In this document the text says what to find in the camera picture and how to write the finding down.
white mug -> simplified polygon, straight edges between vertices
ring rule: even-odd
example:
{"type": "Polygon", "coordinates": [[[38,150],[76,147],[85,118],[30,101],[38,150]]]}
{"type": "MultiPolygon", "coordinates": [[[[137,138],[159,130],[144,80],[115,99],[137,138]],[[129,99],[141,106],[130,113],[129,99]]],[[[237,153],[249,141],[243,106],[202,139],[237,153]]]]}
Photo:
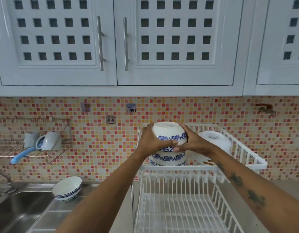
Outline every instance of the white mug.
{"type": "Polygon", "coordinates": [[[35,147],[35,143],[40,136],[39,132],[26,132],[24,135],[24,148],[35,147]]]}
{"type": "Polygon", "coordinates": [[[61,149],[61,147],[61,136],[58,132],[47,132],[46,135],[39,137],[39,139],[35,143],[35,148],[38,150],[59,150],[61,149]],[[43,137],[45,137],[43,144],[39,148],[37,145],[43,137]]]}

sink basin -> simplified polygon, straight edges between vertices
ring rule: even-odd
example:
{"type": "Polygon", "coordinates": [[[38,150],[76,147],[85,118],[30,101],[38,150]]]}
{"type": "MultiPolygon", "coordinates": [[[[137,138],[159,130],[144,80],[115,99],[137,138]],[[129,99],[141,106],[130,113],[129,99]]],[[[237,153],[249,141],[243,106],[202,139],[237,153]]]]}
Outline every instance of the sink basin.
{"type": "Polygon", "coordinates": [[[53,200],[51,192],[19,192],[0,203],[0,233],[25,233],[53,200]]]}

tile wall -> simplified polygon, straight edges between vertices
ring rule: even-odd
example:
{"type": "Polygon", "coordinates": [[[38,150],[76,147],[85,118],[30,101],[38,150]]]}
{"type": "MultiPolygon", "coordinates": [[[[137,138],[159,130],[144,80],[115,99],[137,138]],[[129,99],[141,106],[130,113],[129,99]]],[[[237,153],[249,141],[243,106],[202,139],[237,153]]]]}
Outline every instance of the tile wall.
{"type": "Polygon", "coordinates": [[[73,148],[51,164],[43,158],[25,158],[9,165],[10,159],[0,158],[0,169],[13,180],[75,175],[103,180],[133,152],[141,123],[151,121],[216,123],[267,159],[264,177],[299,179],[299,149],[293,144],[299,136],[299,97],[0,97],[0,118],[14,116],[70,118],[73,148]],[[81,111],[83,102],[90,104],[90,112],[81,111]],[[137,111],[127,113],[126,103],[136,103],[137,111]],[[277,116],[260,113],[256,103],[272,104],[277,116]],[[116,124],[106,125],[106,115],[115,115],[116,124]]]}

person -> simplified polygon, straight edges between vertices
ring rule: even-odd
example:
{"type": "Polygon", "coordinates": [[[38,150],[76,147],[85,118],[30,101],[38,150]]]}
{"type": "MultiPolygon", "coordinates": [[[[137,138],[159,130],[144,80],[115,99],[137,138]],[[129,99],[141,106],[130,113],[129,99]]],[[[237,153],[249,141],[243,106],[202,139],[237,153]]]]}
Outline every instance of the person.
{"type": "Polygon", "coordinates": [[[191,150],[209,157],[271,233],[299,232],[299,201],[183,123],[180,125],[188,142],[179,146],[177,141],[158,140],[152,132],[153,125],[150,123],[143,128],[139,145],[132,155],[74,208],[56,233],[109,232],[138,169],[148,156],[166,146],[174,146],[174,151],[191,150]]]}

metal handle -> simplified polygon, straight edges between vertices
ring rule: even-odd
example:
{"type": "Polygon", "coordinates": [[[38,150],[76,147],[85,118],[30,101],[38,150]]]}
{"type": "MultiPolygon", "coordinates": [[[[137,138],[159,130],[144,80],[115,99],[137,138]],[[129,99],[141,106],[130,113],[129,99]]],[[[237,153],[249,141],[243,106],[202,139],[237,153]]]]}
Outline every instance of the metal handle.
{"type": "Polygon", "coordinates": [[[98,27],[98,47],[99,47],[99,57],[100,57],[100,71],[103,71],[103,53],[102,53],[102,40],[101,36],[104,36],[104,34],[101,32],[101,22],[100,22],[100,16],[97,16],[97,27],[98,27]]]}
{"type": "Polygon", "coordinates": [[[125,70],[128,71],[127,17],[124,17],[125,70]]]}

